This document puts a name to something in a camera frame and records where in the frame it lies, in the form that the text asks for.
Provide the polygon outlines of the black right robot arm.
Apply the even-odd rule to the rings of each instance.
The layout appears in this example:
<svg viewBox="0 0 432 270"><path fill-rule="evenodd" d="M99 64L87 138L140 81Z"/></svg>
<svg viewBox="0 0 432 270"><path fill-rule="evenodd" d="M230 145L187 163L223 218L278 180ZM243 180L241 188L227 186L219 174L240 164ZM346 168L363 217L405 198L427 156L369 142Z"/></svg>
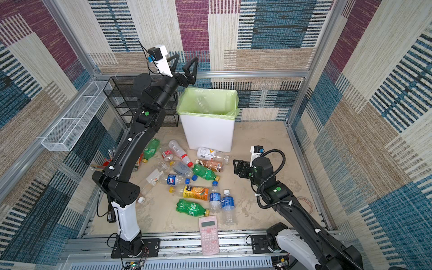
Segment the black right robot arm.
<svg viewBox="0 0 432 270"><path fill-rule="evenodd" d="M277 224L268 230L272 249L290 253L309 270L361 270L363 260L354 247L346 247L328 233L301 205L294 193L276 175L284 167L274 169L265 155L252 162L234 160L234 173L251 181L256 187L255 197L261 209L272 209L284 217L295 229Z"/></svg>

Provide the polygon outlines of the blue label water bottle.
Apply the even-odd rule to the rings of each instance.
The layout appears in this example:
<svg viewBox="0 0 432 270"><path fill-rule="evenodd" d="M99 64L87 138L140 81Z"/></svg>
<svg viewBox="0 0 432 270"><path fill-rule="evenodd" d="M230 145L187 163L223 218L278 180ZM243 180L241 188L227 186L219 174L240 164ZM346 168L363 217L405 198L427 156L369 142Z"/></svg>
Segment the blue label water bottle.
<svg viewBox="0 0 432 270"><path fill-rule="evenodd" d="M222 207L221 193L217 181L213 181L209 192L209 205L211 213L219 213Z"/></svg>
<svg viewBox="0 0 432 270"><path fill-rule="evenodd" d="M223 198L222 198L222 214L224 223L227 226L231 226L235 224L235 203L234 198L231 195L230 190L223 190Z"/></svg>

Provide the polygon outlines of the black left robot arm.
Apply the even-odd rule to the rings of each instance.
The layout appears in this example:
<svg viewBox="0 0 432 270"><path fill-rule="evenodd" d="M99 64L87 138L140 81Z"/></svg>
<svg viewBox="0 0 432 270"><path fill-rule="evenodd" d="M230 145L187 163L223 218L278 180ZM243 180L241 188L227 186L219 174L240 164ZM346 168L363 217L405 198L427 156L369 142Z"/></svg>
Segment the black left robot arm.
<svg viewBox="0 0 432 270"><path fill-rule="evenodd" d="M165 107L177 88L196 82L199 59L194 57L183 66L183 73L178 73L178 58L174 55L161 59L163 64L174 63L168 66L167 72L158 67L162 75L159 81L154 81L147 73L135 77L132 91L140 105L111 162L92 175L93 181L107 195L111 205L108 213L116 218L118 232L111 253L113 259L143 258L147 254L136 217L140 187L131 183L130 177L136 161L162 126Z"/></svg>

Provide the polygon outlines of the orange juice bottle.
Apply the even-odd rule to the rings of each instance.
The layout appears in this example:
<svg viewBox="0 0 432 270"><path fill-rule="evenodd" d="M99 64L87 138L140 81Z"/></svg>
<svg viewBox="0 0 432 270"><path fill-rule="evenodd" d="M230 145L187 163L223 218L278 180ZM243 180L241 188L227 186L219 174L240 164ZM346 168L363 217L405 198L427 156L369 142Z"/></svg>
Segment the orange juice bottle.
<svg viewBox="0 0 432 270"><path fill-rule="evenodd" d="M182 199L196 199L202 201L209 200L209 189L207 187L182 185L182 186L171 186L169 192L176 197Z"/></svg>

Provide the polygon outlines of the white yellow label bottle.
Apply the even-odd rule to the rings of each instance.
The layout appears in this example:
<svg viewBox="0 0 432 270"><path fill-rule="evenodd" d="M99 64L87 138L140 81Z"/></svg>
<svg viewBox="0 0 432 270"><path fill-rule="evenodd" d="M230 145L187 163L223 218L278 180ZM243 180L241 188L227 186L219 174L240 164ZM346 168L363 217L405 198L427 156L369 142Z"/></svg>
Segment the white yellow label bottle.
<svg viewBox="0 0 432 270"><path fill-rule="evenodd" d="M227 164L229 162L229 156L217 151L217 150L212 150L206 147L199 147L197 150L197 157L199 159L203 159L203 160L210 160L210 161L215 161L215 162L220 162L220 163L225 163Z"/></svg>

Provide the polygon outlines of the clear square white label bottle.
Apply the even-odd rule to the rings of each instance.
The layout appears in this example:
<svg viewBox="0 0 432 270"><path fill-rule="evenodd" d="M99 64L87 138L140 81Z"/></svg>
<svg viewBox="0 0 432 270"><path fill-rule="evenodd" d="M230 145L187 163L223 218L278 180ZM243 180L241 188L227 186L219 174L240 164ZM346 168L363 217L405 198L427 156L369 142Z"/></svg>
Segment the clear square white label bottle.
<svg viewBox="0 0 432 270"><path fill-rule="evenodd" d="M145 197L158 183L164 173L155 169L140 184L140 195Z"/></svg>

